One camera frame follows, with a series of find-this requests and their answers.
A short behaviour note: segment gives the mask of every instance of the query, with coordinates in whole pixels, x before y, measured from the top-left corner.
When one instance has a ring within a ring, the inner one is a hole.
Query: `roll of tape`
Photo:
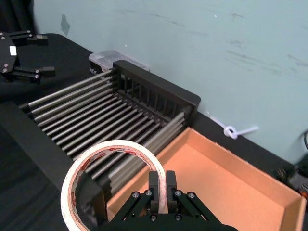
[[[166,175],[157,158],[145,147],[131,141],[106,141],[86,150],[69,169],[61,190],[61,211],[70,231],[90,231],[80,220],[76,210],[75,190],[81,174],[94,160],[112,153],[125,152],[142,159],[153,171],[158,172],[159,213],[163,213],[166,203]]]

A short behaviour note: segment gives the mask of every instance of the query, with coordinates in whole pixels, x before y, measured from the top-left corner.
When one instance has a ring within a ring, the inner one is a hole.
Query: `black table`
[[[40,85],[0,80],[0,103],[30,102],[91,76],[90,51],[57,34],[47,34],[48,47],[20,47],[20,63],[27,67],[55,66],[56,77]],[[291,166],[244,137],[232,140],[219,125],[198,113],[193,129],[273,176],[275,169]],[[0,127],[0,230],[67,230],[60,210],[60,192]],[[305,228],[308,231],[307,215]]]

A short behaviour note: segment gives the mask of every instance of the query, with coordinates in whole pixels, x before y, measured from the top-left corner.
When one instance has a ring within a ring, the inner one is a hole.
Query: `white cable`
[[[237,139],[238,136],[240,135],[244,135],[244,134],[247,134],[247,133],[250,133],[250,132],[253,132],[253,131],[256,131],[259,129],[259,127],[257,126],[253,126],[251,128],[248,128],[248,129],[245,129],[245,130],[241,130],[241,131],[237,131],[235,129],[235,127],[233,126],[226,126],[224,125],[223,123],[221,123],[219,120],[217,120],[216,118],[214,117],[210,117],[211,120],[213,120],[215,123],[217,123],[219,126],[221,126],[223,128],[223,134],[225,134],[225,136],[227,137],[230,137],[234,140]]]
[[[81,174],[94,160],[103,155],[125,152],[142,159],[153,171],[158,173],[159,213],[163,213],[167,203],[166,175],[157,158],[145,147],[131,141],[106,141],[94,145],[80,155],[69,169],[61,190],[61,211],[70,231],[90,231],[80,220],[76,210],[75,190]]]

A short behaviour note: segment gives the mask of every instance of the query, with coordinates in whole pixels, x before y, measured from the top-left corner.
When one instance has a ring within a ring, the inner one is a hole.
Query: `cardboard box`
[[[301,231],[306,200],[230,151],[187,128],[157,158],[174,170],[178,189],[195,192],[223,223],[239,231]],[[112,218],[133,191],[148,189],[145,167],[107,204]]]

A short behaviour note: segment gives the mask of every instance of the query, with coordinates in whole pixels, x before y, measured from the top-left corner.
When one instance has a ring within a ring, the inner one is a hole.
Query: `white label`
[[[17,51],[16,51],[16,47],[15,46],[10,46],[10,53],[11,53],[11,56],[16,56],[17,55]]]

